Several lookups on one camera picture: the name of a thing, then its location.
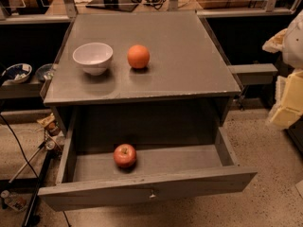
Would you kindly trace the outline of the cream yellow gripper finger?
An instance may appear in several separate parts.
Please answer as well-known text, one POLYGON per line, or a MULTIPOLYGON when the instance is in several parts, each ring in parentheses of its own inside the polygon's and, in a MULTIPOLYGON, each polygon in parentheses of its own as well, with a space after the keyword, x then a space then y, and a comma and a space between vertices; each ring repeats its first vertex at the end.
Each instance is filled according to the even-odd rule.
POLYGON ((294 70, 287 78, 277 77, 275 99, 268 122, 280 129, 289 129, 303 115, 302 70, 294 70))

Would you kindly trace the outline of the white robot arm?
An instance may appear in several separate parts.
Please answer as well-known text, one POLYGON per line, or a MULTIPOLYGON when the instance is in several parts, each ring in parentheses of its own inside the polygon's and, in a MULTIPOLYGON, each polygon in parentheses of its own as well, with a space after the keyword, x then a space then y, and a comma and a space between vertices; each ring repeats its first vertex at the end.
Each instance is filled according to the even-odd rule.
POLYGON ((262 46, 266 52, 282 53, 282 60, 294 70, 276 80, 276 103, 269 112, 268 123, 289 129, 303 115, 303 11, 262 46))

